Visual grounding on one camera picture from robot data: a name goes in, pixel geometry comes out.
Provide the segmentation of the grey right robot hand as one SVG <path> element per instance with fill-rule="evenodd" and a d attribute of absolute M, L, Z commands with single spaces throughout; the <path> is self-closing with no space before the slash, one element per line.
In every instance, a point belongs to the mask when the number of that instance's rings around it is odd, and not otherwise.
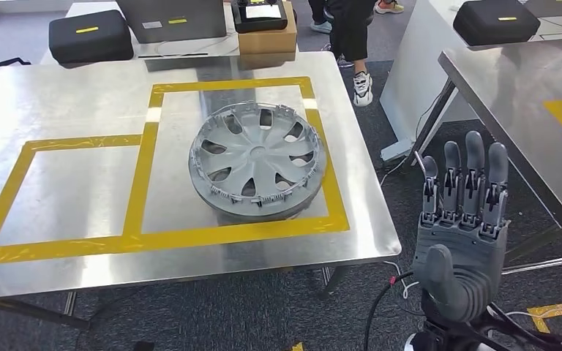
<path fill-rule="evenodd" d="M 505 145 L 484 147 L 482 136 L 465 136 L 466 166 L 459 146 L 444 146 L 445 171 L 425 156 L 422 210 L 411 269 L 438 313 L 470 322 L 492 302 L 501 281 L 509 221 L 509 161 Z"/>

